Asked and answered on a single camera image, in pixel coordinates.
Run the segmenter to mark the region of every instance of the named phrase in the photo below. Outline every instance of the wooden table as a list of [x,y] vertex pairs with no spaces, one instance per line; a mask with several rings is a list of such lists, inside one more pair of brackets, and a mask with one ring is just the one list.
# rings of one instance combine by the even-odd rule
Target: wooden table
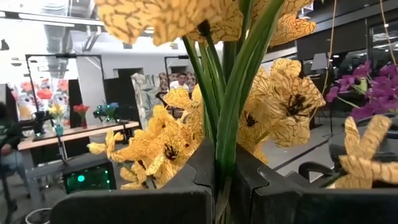
[[59,170],[54,170],[51,166],[44,165],[42,167],[35,167],[33,163],[33,158],[31,154],[31,149],[40,146],[46,146],[54,143],[62,143],[62,147],[65,150],[65,146],[63,142],[70,141],[73,139],[84,138],[88,136],[92,136],[95,134],[103,134],[107,133],[109,130],[119,131],[124,128],[136,128],[139,127],[139,123],[135,121],[128,122],[126,124],[118,124],[118,123],[103,123],[94,126],[88,126],[87,128],[71,128],[66,129],[63,132],[63,135],[58,137],[55,133],[49,133],[43,136],[41,140],[33,141],[34,138],[27,138],[18,145],[18,150],[21,151],[22,157],[24,160],[24,165],[26,169],[26,176],[29,181],[29,192],[32,201],[32,208],[34,210],[43,208],[44,205],[42,203],[42,197],[39,190],[39,184],[37,179],[46,175],[51,175],[54,173],[59,173]]

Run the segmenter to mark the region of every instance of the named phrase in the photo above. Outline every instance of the gray floor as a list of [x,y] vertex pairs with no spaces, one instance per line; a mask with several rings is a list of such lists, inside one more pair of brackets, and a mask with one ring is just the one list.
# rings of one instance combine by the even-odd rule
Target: gray floor
[[[291,158],[294,158],[301,153],[307,151],[308,149],[327,140],[328,134],[330,134],[330,127],[329,125],[327,125],[327,120],[322,121],[324,125],[311,131],[310,141],[305,145],[292,147],[289,149],[281,149],[277,148],[273,142],[267,143],[264,146],[264,152],[266,153],[269,160],[268,166],[270,166],[271,168],[275,168],[285,163],[286,161],[291,160]],[[339,126],[334,126],[333,132],[336,134],[342,133],[342,128]],[[102,138],[102,136],[98,136],[95,140],[99,141],[99,139]],[[308,154],[294,160],[293,162],[286,164],[286,166],[281,167],[277,171],[282,175],[287,175],[291,171],[298,171],[299,165],[307,161],[316,161],[331,167],[332,163],[328,153],[328,144],[326,143],[322,146],[317,147],[312,152],[309,152]],[[123,181],[119,177],[119,169],[120,167],[115,169],[115,176],[116,182],[120,186],[121,184],[123,184]],[[30,200],[26,198],[27,192],[18,176],[15,175],[8,178],[8,182],[12,197],[15,198],[18,203],[18,210],[13,215],[13,219],[17,220],[24,214],[29,213],[32,210],[30,206]],[[2,197],[2,189],[0,189],[0,192],[0,220],[3,220],[7,209],[5,201]],[[45,195],[46,206],[48,207],[52,207],[54,204],[56,204],[56,202],[66,196],[66,193],[62,190],[62,188],[57,186],[44,189],[43,193]]]

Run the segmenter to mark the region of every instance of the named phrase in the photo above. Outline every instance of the green light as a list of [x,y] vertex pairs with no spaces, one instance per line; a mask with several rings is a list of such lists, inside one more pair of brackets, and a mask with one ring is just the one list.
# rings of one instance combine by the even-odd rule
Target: green light
[[83,176],[83,175],[78,176],[77,181],[79,181],[79,182],[85,181],[85,176]]

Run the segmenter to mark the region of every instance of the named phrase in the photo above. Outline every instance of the man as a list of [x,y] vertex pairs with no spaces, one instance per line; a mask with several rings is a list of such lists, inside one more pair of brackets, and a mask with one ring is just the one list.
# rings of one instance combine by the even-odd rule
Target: man
[[178,89],[178,88],[183,88],[184,90],[189,91],[188,85],[185,83],[187,81],[187,74],[186,73],[179,73],[177,75],[177,80],[172,81],[170,83],[170,89]]
[[7,106],[0,102],[0,145],[3,146],[0,151],[0,166],[7,173],[16,171],[28,190],[22,154],[17,150],[22,137],[22,131],[18,124],[13,123],[8,117]]

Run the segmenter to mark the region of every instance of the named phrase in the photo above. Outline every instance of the blue vase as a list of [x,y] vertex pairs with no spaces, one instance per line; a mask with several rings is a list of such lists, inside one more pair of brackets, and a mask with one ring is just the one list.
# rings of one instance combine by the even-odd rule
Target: blue vase
[[55,125],[55,133],[57,134],[57,136],[63,135],[63,127],[61,126],[61,124]]

